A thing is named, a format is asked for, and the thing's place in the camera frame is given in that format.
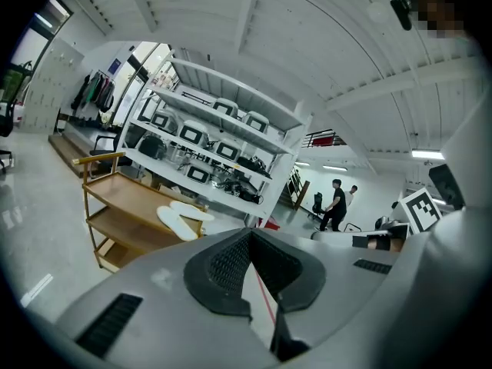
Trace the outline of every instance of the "shelving unit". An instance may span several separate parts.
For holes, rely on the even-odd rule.
[[[101,268],[111,272],[117,271],[138,256],[166,248],[175,244],[185,244],[176,234],[163,224],[157,216],[159,206],[167,206],[176,201],[172,194],[163,194],[119,172],[116,172],[117,159],[125,156],[124,152],[80,158],[73,161],[75,165],[84,166],[85,213],[94,246],[94,254]],[[88,165],[92,162],[113,159],[111,174],[88,181]],[[97,198],[106,206],[90,214],[88,194]],[[183,218],[190,228],[202,235],[202,222]],[[96,245],[92,229],[105,236]]]
[[[262,218],[264,221],[263,224],[265,224],[278,201],[289,173],[297,159],[302,140],[311,123],[311,115],[303,111],[303,101],[299,101],[295,110],[292,111],[267,95],[232,77],[189,61],[174,58],[172,56],[174,52],[171,51],[162,60],[160,66],[148,79],[145,87],[140,91],[132,105],[129,118],[125,122],[121,133],[118,151],[124,151],[126,156],[134,163],[207,198],[209,201],[219,202],[230,208],[239,210],[247,216]],[[168,89],[155,86],[154,80],[156,74],[160,72],[164,64],[169,62],[173,64],[179,81],[184,88],[188,86],[186,89],[189,89],[191,92],[201,91],[208,93],[208,101],[210,98],[219,97],[232,100],[238,104],[240,110],[244,113],[255,111],[265,116],[269,120],[270,126],[275,128],[276,131],[271,130],[271,132],[262,133],[242,121],[232,118],[208,105],[204,105]],[[251,171],[234,161],[216,155],[212,151],[205,150],[198,145],[194,145],[182,138],[162,131],[154,125],[137,120],[135,111],[147,90],[152,90],[158,95],[164,102],[165,109],[170,108],[175,111],[177,115],[180,115],[182,120],[191,118],[204,124],[210,132],[215,133],[214,137],[218,136],[217,133],[219,131],[224,132],[226,133],[225,135],[244,143],[243,151],[246,151],[247,154],[251,154],[252,152],[266,152],[269,156],[265,155],[265,153],[262,154],[265,157],[269,157],[268,160],[271,160],[270,169],[268,170],[271,178]],[[223,189],[216,188],[213,184],[202,184],[193,181],[187,178],[184,173],[178,171],[178,166],[173,162],[174,160],[155,160],[142,154],[137,149],[126,148],[126,134],[128,128],[132,125],[136,125],[148,133],[161,137],[163,140],[174,142],[179,146],[191,149],[197,154],[218,161],[226,167],[235,168],[238,171],[244,172],[247,176],[251,176],[251,179],[255,179],[255,184],[260,185],[256,194],[263,198],[263,202],[260,204],[248,202],[226,193]],[[254,220],[250,217],[246,217],[245,220],[247,225],[254,223]]]

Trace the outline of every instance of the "ceiling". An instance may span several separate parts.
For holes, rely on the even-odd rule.
[[[78,3],[109,39],[165,42],[290,109],[304,101],[311,131],[333,128],[361,165],[422,182],[423,164],[402,157],[442,147],[484,93],[484,70],[474,42],[406,32],[389,1]],[[388,8],[382,24],[367,13],[374,2]]]

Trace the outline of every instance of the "black pants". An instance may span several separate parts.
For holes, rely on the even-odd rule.
[[[326,225],[328,224],[328,221],[331,219],[331,229],[333,231],[339,231],[338,225],[344,219],[346,214],[347,214],[347,212],[344,212],[344,213],[333,212],[333,209],[326,212],[323,216],[323,221],[320,224],[320,230],[324,231],[324,229],[326,228]]]

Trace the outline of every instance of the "black shirt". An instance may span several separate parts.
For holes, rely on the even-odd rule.
[[[335,188],[335,194],[333,194],[333,200],[336,197],[340,197],[340,201],[333,207],[333,212],[339,214],[347,213],[347,205],[345,204],[345,193],[341,188]]]

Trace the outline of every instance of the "man in black shirt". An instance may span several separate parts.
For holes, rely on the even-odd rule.
[[[323,221],[320,224],[319,228],[316,228],[318,231],[324,231],[328,221],[331,219],[331,229],[333,231],[339,231],[338,225],[344,219],[347,214],[347,205],[345,204],[345,193],[340,188],[341,180],[334,179],[333,180],[333,188],[335,189],[335,193],[333,194],[333,202],[326,208],[326,213],[324,214]]]

